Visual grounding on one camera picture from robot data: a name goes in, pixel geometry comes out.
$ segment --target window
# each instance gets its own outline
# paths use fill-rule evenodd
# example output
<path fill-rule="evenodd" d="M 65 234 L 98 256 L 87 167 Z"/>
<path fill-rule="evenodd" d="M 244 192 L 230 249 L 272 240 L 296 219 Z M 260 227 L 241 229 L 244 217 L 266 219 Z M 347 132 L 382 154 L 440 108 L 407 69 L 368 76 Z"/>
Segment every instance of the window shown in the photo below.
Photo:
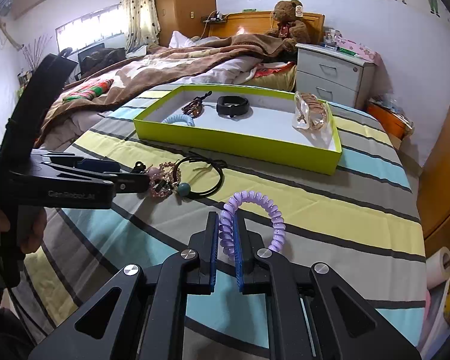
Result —
<path fill-rule="evenodd" d="M 73 51 L 123 33 L 127 23 L 120 4 L 82 16 L 55 30 L 58 50 L 71 47 Z"/>

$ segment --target nightstand drawer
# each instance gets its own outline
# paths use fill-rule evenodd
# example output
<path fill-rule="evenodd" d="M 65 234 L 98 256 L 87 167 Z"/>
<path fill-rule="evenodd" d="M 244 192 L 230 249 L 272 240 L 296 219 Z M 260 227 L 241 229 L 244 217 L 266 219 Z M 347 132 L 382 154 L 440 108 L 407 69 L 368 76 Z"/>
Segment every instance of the nightstand drawer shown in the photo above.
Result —
<path fill-rule="evenodd" d="M 353 91 L 358 91 L 362 67 L 319 52 L 298 51 L 297 70 L 329 80 Z"/>
<path fill-rule="evenodd" d="M 342 85 L 298 71 L 296 73 L 296 90 L 312 93 L 319 99 L 354 107 L 356 92 Z"/>

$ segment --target human hand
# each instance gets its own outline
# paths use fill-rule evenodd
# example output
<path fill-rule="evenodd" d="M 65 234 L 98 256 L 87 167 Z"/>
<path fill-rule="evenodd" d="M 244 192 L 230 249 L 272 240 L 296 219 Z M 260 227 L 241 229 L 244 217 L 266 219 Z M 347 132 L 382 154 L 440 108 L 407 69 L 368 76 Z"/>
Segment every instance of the human hand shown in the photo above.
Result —
<path fill-rule="evenodd" d="M 43 241 L 46 225 L 47 213 L 42 207 L 35 218 L 34 224 L 31 227 L 30 235 L 20 244 L 20 250 L 23 254 L 34 253 L 38 250 Z M 0 233 L 6 233 L 9 230 L 10 221 L 3 213 L 3 211 L 0 210 Z"/>

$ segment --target pink box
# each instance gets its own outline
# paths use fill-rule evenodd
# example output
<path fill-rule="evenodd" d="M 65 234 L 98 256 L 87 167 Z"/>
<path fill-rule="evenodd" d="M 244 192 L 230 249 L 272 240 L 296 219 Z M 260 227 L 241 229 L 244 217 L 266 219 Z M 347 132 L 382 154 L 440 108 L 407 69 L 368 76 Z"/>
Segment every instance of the pink box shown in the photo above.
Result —
<path fill-rule="evenodd" d="M 357 44 L 355 42 L 352 42 L 351 40 L 340 38 L 340 40 L 337 42 L 337 45 L 344 49 L 357 53 L 368 62 L 372 62 L 377 65 L 380 62 L 380 54 L 378 54 L 378 52 L 370 50 L 368 47 L 361 43 Z"/>

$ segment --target black hair tie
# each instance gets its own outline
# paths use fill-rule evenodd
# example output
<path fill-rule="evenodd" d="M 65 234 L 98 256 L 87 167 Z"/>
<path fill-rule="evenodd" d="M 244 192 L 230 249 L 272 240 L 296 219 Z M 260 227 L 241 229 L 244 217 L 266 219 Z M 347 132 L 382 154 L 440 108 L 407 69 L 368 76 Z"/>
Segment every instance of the black hair tie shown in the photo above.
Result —
<path fill-rule="evenodd" d="M 178 186 L 175 187 L 176 192 L 183 198 L 184 197 L 187 197 L 189 199 L 207 198 L 216 193 L 222 186 L 224 182 L 224 173 L 222 171 L 222 168 L 226 168 L 228 165 L 224 160 L 213 160 L 211 158 L 204 157 L 201 154 L 195 153 L 193 151 L 190 151 L 190 153 L 191 155 L 185 157 L 174 166 L 172 173 L 174 183 L 178 182 L 176 171 L 179 168 L 180 164 L 182 164 L 183 162 L 205 162 L 207 164 L 210 164 L 217 171 L 218 175 L 220 176 L 220 180 L 213 188 L 210 188 L 208 191 L 205 192 L 193 192 L 191 190 L 190 184 L 188 183 L 178 184 Z"/>
<path fill-rule="evenodd" d="M 217 100 L 219 115 L 230 117 L 245 115 L 250 109 L 250 102 L 240 96 L 222 96 Z"/>

